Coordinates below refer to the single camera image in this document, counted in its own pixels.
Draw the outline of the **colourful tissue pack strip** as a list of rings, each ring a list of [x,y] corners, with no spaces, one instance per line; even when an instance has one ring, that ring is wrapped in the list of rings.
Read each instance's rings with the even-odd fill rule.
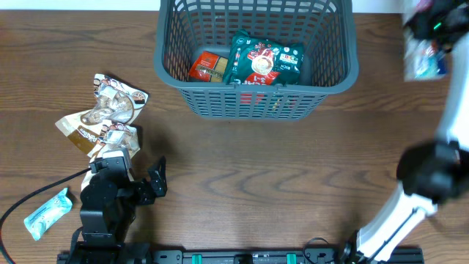
[[[402,25],[405,40],[404,80],[430,81],[447,74],[445,54],[435,41],[417,40],[407,23],[417,13],[430,10],[432,0],[402,0]]]

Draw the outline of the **green Nescafe coffee bag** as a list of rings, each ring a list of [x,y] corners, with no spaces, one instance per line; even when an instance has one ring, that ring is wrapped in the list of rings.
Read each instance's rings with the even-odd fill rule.
[[[297,84],[303,59],[301,43],[281,45],[239,30],[232,38],[223,82],[268,86]]]

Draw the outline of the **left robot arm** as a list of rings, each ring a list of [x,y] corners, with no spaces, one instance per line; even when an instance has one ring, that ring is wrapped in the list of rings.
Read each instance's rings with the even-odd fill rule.
[[[136,208],[152,205],[164,197],[166,158],[148,169],[149,179],[132,181],[125,157],[99,158],[91,164],[95,176],[81,192],[82,227],[74,234],[68,253],[57,255],[65,264],[152,263],[148,243],[126,244],[128,229],[136,218]]]

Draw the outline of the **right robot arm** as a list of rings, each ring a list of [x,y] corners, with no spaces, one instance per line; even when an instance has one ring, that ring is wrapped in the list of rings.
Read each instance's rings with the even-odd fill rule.
[[[432,141],[409,147],[397,186],[379,213],[355,231],[336,263],[384,263],[439,205],[468,191],[468,2],[434,1],[408,20],[418,40],[434,40],[453,56],[446,107]]]

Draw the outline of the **lower beige snack pouch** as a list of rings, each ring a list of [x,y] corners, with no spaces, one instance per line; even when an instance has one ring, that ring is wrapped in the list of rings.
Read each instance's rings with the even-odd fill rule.
[[[92,163],[102,158],[104,153],[120,148],[125,148],[130,158],[140,150],[137,129],[120,122],[104,120],[89,162]]]

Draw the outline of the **middle brown snack pouch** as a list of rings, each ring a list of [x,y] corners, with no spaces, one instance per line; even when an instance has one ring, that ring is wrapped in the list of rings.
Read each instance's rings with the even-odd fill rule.
[[[55,123],[55,126],[88,157],[98,155],[105,147],[102,122],[88,121],[85,115],[89,110],[67,115]]]

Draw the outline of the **brown snack pouch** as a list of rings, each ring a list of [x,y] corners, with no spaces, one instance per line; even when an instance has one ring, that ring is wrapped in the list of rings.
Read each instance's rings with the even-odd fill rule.
[[[96,105],[82,114],[85,125],[96,125],[104,120],[131,124],[146,106],[149,95],[105,74],[96,73],[94,80]]]
[[[88,121],[85,115],[89,110],[67,115],[55,123],[55,126],[88,157],[98,155],[105,147],[102,122]]]

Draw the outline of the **upper brown snack pouch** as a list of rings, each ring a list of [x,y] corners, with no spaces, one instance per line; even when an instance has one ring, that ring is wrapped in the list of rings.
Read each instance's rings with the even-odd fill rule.
[[[131,124],[146,106],[149,95],[105,74],[96,73],[94,80],[96,105],[82,114],[85,125],[96,125],[104,120]]]

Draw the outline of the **light blue wipes packet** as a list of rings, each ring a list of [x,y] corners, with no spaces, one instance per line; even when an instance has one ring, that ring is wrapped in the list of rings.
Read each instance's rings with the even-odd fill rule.
[[[73,202],[68,197],[68,188],[64,188],[27,216],[23,223],[33,239],[38,241],[52,225],[69,213],[72,207]]]

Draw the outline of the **grey plastic basket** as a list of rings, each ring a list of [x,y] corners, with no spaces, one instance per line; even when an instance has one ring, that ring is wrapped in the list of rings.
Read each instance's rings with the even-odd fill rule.
[[[289,62],[301,64],[296,84],[262,78],[197,81],[190,70],[209,52],[228,57],[237,32],[251,37],[253,56],[273,41]],[[329,95],[357,80],[357,37],[351,0],[162,1],[156,31],[155,72],[179,90],[199,116],[218,119],[299,120]]]

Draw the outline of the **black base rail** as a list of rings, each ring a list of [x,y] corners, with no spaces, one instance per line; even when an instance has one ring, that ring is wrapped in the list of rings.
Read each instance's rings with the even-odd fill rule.
[[[148,243],[133,243],[114,248],[89,247],[77,243],[70,252],[57,255],[57,264],[141,263],[141,264],[339,264],[368,263],[364,257],[343,260],[333,247],[273,251],[152,250]]]

